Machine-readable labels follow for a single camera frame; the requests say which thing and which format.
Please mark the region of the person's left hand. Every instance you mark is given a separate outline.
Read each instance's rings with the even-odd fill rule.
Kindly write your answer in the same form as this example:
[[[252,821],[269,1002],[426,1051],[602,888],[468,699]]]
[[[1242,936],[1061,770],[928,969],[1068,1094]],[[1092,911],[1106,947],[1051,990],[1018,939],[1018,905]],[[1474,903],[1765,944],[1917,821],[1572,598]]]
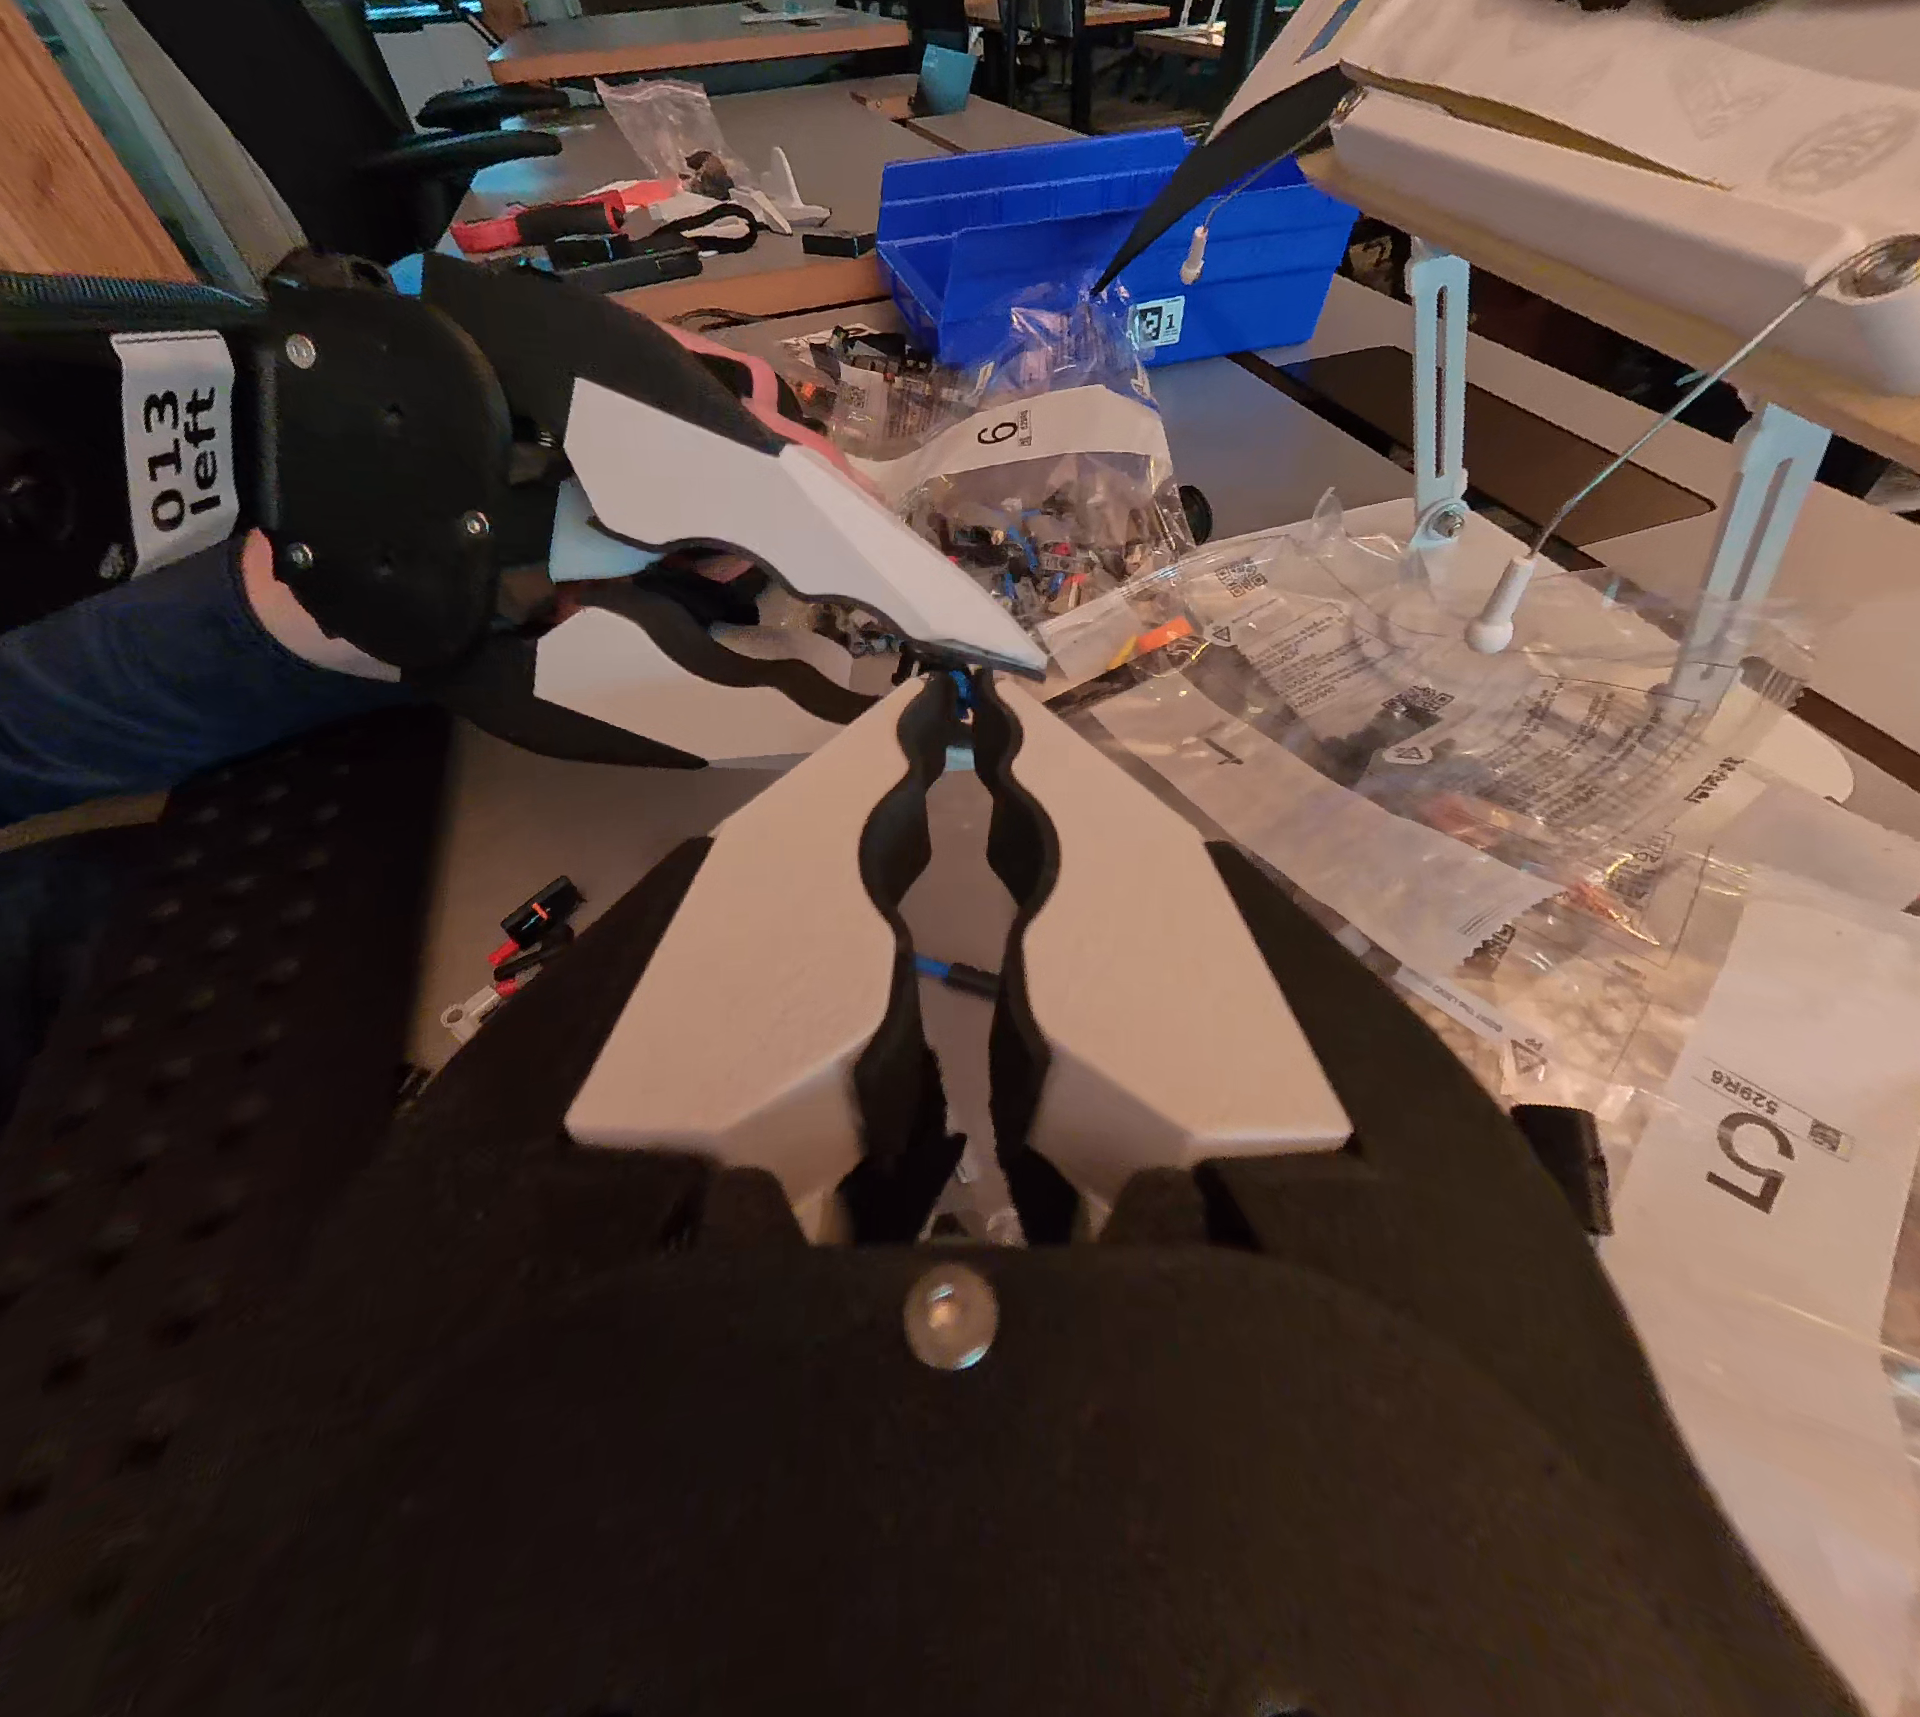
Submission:
[[[660,330],[691,354],[741,406],[745,415],[774,433],[786,438],[810,454],[818,454],[826,466],[837,466],[850,484],[860,484],[876,507],[884,503],[878,484],[818,430],[810,430],[801,418],[801,398],[782,380],[774,373],[772,361],[741,354],[717,338],[705,338],[688,325],[660,323]]]

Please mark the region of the wooden pillar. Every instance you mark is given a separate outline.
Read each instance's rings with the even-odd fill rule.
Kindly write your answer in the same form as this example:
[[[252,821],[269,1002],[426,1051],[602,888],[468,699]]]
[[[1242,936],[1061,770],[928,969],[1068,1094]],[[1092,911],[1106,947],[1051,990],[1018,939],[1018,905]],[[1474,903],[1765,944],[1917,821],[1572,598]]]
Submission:
[[[3,0],[3,271],[197,277],[16,0]]]

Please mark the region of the wooden book stand white legs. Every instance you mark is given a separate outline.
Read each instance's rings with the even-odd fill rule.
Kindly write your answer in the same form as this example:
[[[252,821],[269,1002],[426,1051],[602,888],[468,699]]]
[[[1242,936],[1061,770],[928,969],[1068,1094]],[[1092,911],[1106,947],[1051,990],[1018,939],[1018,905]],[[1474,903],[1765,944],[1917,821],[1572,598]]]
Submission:
[[[1734,381],[1734,447],[1694,621],[1761,599],[1832,438],[1917,460],[1917,228],[1845,228],[1657,168],[1504,128],[1332,67],[1220,119],[1139,217],[1106,289],[1184,217],[1298,156],[1308,181],[1413,235],[1425,381],[1438,300],[1469,268]]]

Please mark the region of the black toy piece red stripe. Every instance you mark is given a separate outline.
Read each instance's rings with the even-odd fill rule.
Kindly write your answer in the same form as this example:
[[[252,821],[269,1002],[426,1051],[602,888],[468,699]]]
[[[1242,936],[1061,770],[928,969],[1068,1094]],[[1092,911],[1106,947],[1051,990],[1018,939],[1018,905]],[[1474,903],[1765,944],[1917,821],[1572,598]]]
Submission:
[[[541,890],[534,890],[520,905],[512,905],[503,919],[504,947],[493,954],[493,961],[504,961],[509,954],[527,954],[545,939],[569,932],[580,905],[584,905],[584,895],[569,874],[550,878]]]

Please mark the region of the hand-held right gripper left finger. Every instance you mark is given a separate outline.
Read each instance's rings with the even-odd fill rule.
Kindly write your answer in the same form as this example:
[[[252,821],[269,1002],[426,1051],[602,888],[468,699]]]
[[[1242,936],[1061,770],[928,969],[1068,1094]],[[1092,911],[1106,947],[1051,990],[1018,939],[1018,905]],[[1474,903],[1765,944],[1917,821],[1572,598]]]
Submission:
[[[945,1094],[903,900],[944,769],[945,682],[924,678],[724,821],[564,1135],[760,1168],[806,1237],[917,1237],[945,1189]]]

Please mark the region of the clear bag pale toy pieces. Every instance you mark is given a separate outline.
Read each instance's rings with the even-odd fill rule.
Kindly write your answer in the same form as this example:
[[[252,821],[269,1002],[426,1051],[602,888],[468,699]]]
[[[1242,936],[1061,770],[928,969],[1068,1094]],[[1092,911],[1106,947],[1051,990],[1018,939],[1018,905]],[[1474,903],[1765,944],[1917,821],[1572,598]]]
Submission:
[[[996,360],[837,323],[774,361],[801,409],[1026,634],[1198,554],[1174,447],[1115,296],[1014,308]]]

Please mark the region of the black perforated pad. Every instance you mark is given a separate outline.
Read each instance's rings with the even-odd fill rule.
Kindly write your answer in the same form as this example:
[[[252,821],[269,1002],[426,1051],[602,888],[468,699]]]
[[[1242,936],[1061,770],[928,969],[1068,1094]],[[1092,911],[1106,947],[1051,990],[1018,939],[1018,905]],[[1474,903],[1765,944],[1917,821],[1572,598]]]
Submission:
[[[129,830],[3,1131],[3,1715],[550,1715],[536,1449],[455,1365],[688,1247],[712,1165],[576,1152],[611,990],[395,1112],[450,729],[377,711]]]

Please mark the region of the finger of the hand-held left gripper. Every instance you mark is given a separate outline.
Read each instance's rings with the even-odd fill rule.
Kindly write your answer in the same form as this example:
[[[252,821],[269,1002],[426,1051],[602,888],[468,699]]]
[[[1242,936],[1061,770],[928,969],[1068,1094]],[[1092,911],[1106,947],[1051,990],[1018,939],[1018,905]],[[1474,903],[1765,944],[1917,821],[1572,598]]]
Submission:
[[[705,769],[794,769],[854,720],[903,720],[892,670],[862,670],[794,605],[774,623],[700,623],[637,584],[564,594],[572,610],[536,646],[536,699]]]
[[[1047,647],[841,460],[754,447],[580,380],[564,456],[593,519],[652,548],[749,556],[801,599],[862,610],[915,647],[1042,682]]]

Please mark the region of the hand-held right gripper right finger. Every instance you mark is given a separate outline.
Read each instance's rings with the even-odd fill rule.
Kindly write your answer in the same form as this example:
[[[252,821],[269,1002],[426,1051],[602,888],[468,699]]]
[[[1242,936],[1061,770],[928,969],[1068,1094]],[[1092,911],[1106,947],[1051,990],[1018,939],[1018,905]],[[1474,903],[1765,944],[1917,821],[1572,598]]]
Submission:
[[[1229,890],[1238,851],[1000,678],[973,770],[1014,900],[989,1120],[1022,1242],[1066,1245],[1141,1174],[1339,1152],[1352,1117]]]

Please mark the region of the black chunky toy connector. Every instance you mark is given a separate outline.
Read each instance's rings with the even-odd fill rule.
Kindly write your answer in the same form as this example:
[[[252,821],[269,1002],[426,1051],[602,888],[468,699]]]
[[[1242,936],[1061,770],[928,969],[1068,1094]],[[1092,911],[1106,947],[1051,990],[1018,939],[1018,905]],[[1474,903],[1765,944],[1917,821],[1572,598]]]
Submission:
[[[1616,1231],[1616,1189],[1593,1112],[1576,1106],[1510,1106],[1510,1125],[1553,1180],[1592,1242]]]

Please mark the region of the wooden office table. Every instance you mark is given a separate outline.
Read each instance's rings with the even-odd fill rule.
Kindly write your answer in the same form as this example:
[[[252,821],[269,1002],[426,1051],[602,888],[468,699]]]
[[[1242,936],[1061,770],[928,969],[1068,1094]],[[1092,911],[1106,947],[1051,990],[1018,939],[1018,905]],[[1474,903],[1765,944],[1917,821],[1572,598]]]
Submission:
[[[898,67],[903,20],[803,10],[760,17],[745,3],[603,13],[529,24],[491,58],[503,88],[593,88],[597,79],[696,79],[709,91],[806,88],[842,67]]]

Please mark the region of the black office chair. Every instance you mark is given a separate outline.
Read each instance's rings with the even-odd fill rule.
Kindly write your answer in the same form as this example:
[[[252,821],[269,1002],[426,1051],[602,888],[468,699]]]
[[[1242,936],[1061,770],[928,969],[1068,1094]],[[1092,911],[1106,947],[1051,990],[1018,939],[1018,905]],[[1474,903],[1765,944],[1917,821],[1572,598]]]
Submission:
[[[301,243],[389,268],[443,243],[491,168],[557,161],[557,91],[444,91],[418,128],[361,3],[120,0],[228,122],[295,217]]]

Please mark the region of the blue plastic bin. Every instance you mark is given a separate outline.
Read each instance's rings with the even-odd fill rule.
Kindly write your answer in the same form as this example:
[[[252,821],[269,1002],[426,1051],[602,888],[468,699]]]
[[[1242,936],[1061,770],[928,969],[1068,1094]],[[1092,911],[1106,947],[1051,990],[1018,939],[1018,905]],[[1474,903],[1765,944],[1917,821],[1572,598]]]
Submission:
[[[986,221],[1000,197],[898,198],[878,221],[878,268],[915,344],[945,365],[996,360],[1014,308],[1075,308],[1121,251],[1135,206]],[[1306,346],[1324,316],[1356,210],[1279,162],[1217,217],[1177,221],[1115,281],[1149,370]]]
[[[1180,128],[1155,128],[892,162],[878,182],[878,247],[1141,217],[1189,150]]]

